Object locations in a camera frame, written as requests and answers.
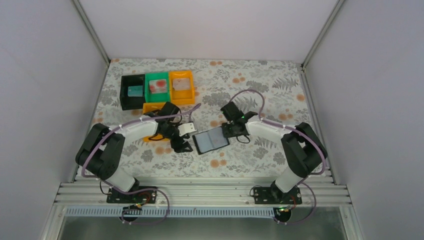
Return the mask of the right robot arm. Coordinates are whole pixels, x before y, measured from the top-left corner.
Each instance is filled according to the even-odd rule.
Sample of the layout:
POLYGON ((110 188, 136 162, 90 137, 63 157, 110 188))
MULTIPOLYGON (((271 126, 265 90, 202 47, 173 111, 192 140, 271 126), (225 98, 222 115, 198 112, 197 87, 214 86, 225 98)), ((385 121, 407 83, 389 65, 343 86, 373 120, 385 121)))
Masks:
POLYGON ((287 194, 319 165, 325 170, 328 153, 309 124, 283 125, 253 111, 243 113, 232 101, 220 111, 227 120, 222 124, 224 137, 256 136, 282 145, 288 167, 272 182, 272 193, 287 194))

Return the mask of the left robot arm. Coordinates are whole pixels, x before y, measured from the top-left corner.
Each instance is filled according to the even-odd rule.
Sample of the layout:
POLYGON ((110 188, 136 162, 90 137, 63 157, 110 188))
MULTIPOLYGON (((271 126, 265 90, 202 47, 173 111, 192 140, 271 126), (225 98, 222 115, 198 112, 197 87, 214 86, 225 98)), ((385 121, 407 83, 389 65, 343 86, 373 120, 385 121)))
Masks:
POLYGON ((75 157, 75 162, 81 167, 81 175, 100 179, 120 193, 134 193, 139 186, 138 180, 120 167, 125 144, 161 135, 170 141, 175 153, 192 152, 188 138, 196 131, 193 121, 181 123, 173 120, 184 115, 190 118, 199 107, 200 104, 197 104, 182 112, 173 103, 166 102, 160 110, 146 112, 115 127, 102 123, 93 125, 75 157))

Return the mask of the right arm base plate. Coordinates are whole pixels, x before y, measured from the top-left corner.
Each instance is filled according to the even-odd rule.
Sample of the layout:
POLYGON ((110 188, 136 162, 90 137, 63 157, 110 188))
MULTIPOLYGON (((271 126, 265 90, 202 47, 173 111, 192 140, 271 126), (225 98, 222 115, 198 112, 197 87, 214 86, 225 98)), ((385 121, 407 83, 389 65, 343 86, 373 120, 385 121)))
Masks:
POLYGON ((249 195, 254 198, 256 205, 299 205, 303 203, 302 194, 298 187, 284 193, 278 188, 256 185, 251 188, 249 195))

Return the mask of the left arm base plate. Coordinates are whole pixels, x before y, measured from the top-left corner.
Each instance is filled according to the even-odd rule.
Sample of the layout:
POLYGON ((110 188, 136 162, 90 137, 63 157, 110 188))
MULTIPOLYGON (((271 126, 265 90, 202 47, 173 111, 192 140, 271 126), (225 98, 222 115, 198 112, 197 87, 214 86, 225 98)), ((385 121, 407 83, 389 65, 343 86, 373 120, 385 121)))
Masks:
POLYGON ((140 186, 139 189, 149 189, 134 194, 124 194, 111 188, 108 191, 106 202, 108 204, 155 204, 157 197, 156 186, 140 186))

